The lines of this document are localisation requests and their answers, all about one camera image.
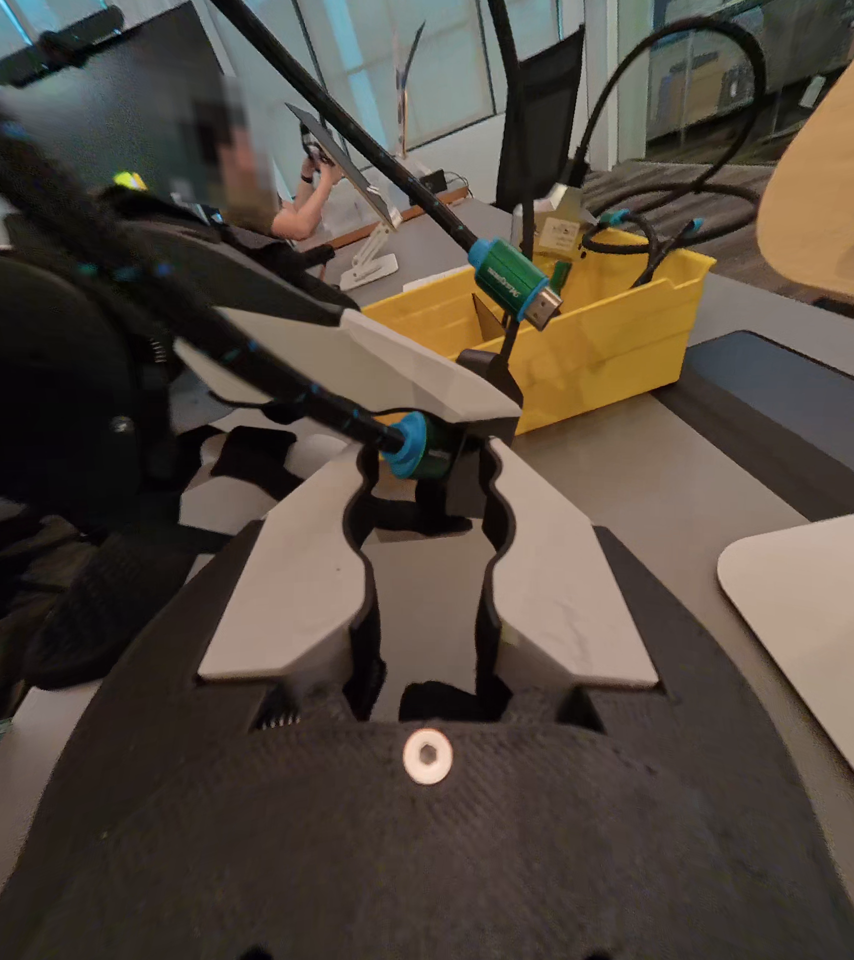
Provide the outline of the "cardboard bin divider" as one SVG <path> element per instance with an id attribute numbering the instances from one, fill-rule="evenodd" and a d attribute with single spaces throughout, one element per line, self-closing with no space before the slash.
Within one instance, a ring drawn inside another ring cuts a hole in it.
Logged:
<path id="1" fill-rule="evenodd" d="M 505 335 L 503 318 L 495 314 L 480 295 L 471 294 L 471 299 L 479 330 L 478 344 L 501 340 Z"/>

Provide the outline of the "white stand with wooden board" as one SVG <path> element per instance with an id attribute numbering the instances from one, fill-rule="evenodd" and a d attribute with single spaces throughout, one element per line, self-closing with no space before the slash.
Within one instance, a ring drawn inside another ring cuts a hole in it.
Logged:
<path id="1" fill-rule="evenodd" d="M 775 169 L 758 242 L 786 279 L 854 304 L 854 58 Z M 854 773 L 854 513 L 736 541 L 717 574 Z"/>
<path id="2" fill-rule="evenodd" d="M 286 107 L 298 121 L 306 153 L 316 154 L 321 162 L 337 166 L 376 218 L 372 233 L 367 235 L 360 250 L 354 254 L 351 267 L 341 275 L 339 288 L 349 292 L 396 273 L 397 257 L 392 253 L 384 255 L 381 253 L 403 223 L 400 211 L 378 187 L 365 177 L 349 155 L 337 146 L 335 138 L 319 118 L 289 102 L 286 103 Z"/>

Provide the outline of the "black wall screen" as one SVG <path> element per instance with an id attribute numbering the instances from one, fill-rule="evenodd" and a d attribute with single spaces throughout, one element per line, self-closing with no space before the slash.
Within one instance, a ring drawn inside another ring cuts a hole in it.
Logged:
<path id="1" fill-rule="evenodd" d="M 225 198 L 228 92 L 191 2 L 131 27 L 110 5 L 0 58 L 0 105 L 86 187 L 137 176 L 187 204 Z"/>

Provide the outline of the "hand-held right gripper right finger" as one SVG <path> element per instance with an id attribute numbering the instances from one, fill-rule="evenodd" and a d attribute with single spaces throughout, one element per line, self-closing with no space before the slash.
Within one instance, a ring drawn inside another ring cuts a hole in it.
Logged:
<path id="1" fill-rule="evenodd" d="M 590 519 L 499 438 L 479 455 L 493 548 L 476 617 L 476 697 L 655 690 L 660 677 Z"/>

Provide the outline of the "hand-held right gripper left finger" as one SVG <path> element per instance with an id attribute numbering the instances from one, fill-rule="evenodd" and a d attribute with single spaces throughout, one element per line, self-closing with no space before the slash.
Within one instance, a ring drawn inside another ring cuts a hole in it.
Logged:
<path id="1" fill-rule="evenodd" d="M 350 443 L 265 515 L 197 668 L 206 683 L 339 691 L 367 721 L 384 685 L 365 500 L 378 457 Z"/>

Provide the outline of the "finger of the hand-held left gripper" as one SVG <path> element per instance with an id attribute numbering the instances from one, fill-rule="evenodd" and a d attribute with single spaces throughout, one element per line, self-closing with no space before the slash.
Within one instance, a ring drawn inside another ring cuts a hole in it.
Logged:
<path id="1" fill-rule="evenodd" d="M 521 406 L 459 365 L 352 308 L 307 306 L 295 315 L 219 306 L 258 346 L 311 381 L 375 415 L 419 411 L 482 434 L 514 437 Z"/>
<path id="2" fill-rule="evenodd" d="M 338 436 L 271 426 L 218 432 L 200 446 L 200 468 L 181 496 L 180 523 L 238 534 L 347 446 Z"/>

